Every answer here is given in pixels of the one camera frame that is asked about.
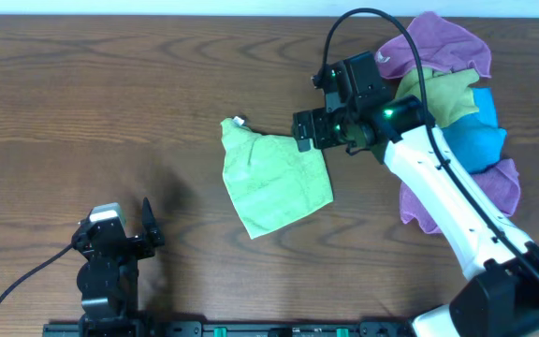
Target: wood grain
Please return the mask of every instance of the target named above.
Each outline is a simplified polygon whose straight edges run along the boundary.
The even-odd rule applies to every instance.
[[[140,304],[168,318],[359,320],[415,315],[464,285],[442,237],[399,219],[399,181],[368,155],[325,151],[335,201],[251,241],[222,181],[219,123],[287,134],[319,107],[309,82],[332,19],[0,16],[0,294],[61,250],[95,205],[138,223],[145,196],[167,245],[140,264]],[[539,242],[539,20],[453,20],[492,48],[491,86]],[[395,36],[353,19],[332,60]],[[69,253],[0,308],[0,336],[82,314]]]

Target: olive green cloth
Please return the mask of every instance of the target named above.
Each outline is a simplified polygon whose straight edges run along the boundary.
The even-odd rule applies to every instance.
[[[475,69],[443,73],[424,67],[423,76],[426,80],[428,109],[438,126],[447,127],[464,115],[479,111],[473,101],[473,90],[469,87],[469,84],[479,80]],[[396,98],[406,95],[421,99],[417,69],[405,75],[399,84]]]
[[[224,183],[251,239],[333,201],[322,152],[300,153],[292,137],[261,136],[225,119]]]

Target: pile of cloth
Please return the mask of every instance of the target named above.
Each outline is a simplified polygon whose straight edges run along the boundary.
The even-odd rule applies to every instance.
[[[490,78],[488,45],[463,27],[433,12],[416,17],[407,28],[419,51],[422,69],[403,36],[388,41],[375,54],[385,79],[401,79],[396,98],[420,97],[422,71],[428,108],[461,165],[490,200],[507,216],[517,209],[518,173],[512,159],[501,160],[506,131],[499,128],[489,88],[473,88]],[[315,212],[333,200],[321,151],[299,153],[291,137],[262,136],[239,118],[221,123],[226,149],[224,182],[251,239]],[[401,185],[401,220],[416,219],[424,232],[440,229],[413,191]]]

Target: folded cloth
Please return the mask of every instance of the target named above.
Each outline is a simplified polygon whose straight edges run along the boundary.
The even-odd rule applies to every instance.
[[[425,12],[413,19],[407,31],[422,66],[442,72],[474,68],[479,76],[491,77],[492,55],[488,45],[465,28],[434,12]],[[404,36],[397,36],[382,46],[375,54],[375,61],[385,79],[401,78],[415,68],[415,59]]]
[[[447,127],[460,117],[478,112],[473,102],[473,91],[469,84],[479,80],[474,69],[445,74],[433,69],[423,68],[428,95],[428,109],[440,127]],[[406,95],[421,97],[417,69],[411,70],[399,84],[396,98]]]
[[[479,112],[465,115],[442,129],[448,146],[469,173],[498,163],[506,137],[506,130],[498,127],[489,88],[473,89],[473,97]]]
[[[519,203],[521,188],[518,177],[519,173],[513,159],[501,160],[486,172],[472,175],[490,201],[506,216],[513,215]],[[419,199],[404,183],[401,185],[400,203],[401,220],[404,224],[417,219],[419,226],[425,233],[442,233]]]
[[[261,136],[225,119],[224,183],[251,239],[333,201],[322,152],[300,153],[292,137]]]

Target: black cable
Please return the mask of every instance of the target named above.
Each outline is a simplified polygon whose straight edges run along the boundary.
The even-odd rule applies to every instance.
[[[69,244],[66,248],[64,248],[61,252],[57,253],[56,255],[54,255],[52,258],[48,259],[47,261],[41,263],[40,265],[38,265],[36,268],[34,268],[33,270],[27,272],[23,277],[19,278],[16,282],[14,282],[11,286],[9,286],[6,291],[4,291],[3,294],[1,294],[0,296],[0,305],[1,305],[1,302],[4,301],[4,299],[7,297],[7,295],[9,295],[9,293],[12,292],[12,290],[14,290],[16,288],[16,286],[19,286],[22,282],[24,282],[27,278],[33,276],[34,274],[36,274],[37,271],[40,271],[42,270],[43,268],[49,266],[53,261],[55,261],[56,259],[62,257],[63,254],[67,253],[67,251],[69,251],[70,249],[72,249],[72,244]]]
[[[319,86],[317,84],[321,84],[323,77],[324,77],[324,69],[328,65],[328,49],[329,49],[329,42],[332,39],[332,35],[334,35],[334,31],[338,26],[348,17],[358,14],[358,13],[370,13],[378,15],[392,24],[394,24],[401,34],[404,36],[404,38],[407,40],[407,43],[409,43],[409,47],[411,48],[411,53],[413,54],[413,57],[415,58],[415,66],[417,67],[417,76],[419,79],[419,92],[421,94],[421,105],[422,105],[422,112],[424,116],[424,120],[427,121],[428,118],[428,96],[426,95],[426,83],[425,79],[423,77],[423,70],[421,67],[421,59],[419,58],[419,52],[417,51],[417,47],[415,46],[415,43],[413,42],[413,39],[409,35],[409,32],[402,26],[402,24],[396,20],[394,17],[384,13],[382,10],[374,9],[374,8],[357,8],[350,10],[346,13],[344,13],[338,20],[332,25],[332,28],[329,30],[328,36],[326,37],[326,44],[324,46],[324,55],[322,59],[322,65],[319,70],[319,73],[317,74],[317,81],[316,86]],[[492,222],[492,220],[489,218],[489,216],[482,210],[480,205],[475,201],[473,196],[467,191],[463,183],[459,180],[455,172],[448,166],[448,161],[444,158],[442,153],[440,152],[440,149],[438,148],[438,144],[436,143],[436,139],[434,138],[434,134],[432,132],[432,128],[434,125],[428,125],[426,123],[426,131],[428,132],[428,139],[430,139],[430,145],[433,148],[434,154],[436,154],[436,157],[438,158],[438,161],[440,162],[440,165],[444,168],[450,179],[453,181],[455,186],[459,189],[460,193],[467,199],[467,201],[472,205],[472,207],[475,209],[475,211],[479,214],[479,216],[484,220],[486,223],[486,226],[494,233],[494,235],[498,238],[500,242],[504,244],[504,246],[511,252],[513,255],[517,258],[519,263],[525,267],[525,269],[538,281],[539,283],[539,271],[530,263],[530,261],[527,260],[521,254],[521,252],[506,238],[504,235],[504,232],[498,229],[496,225]]]

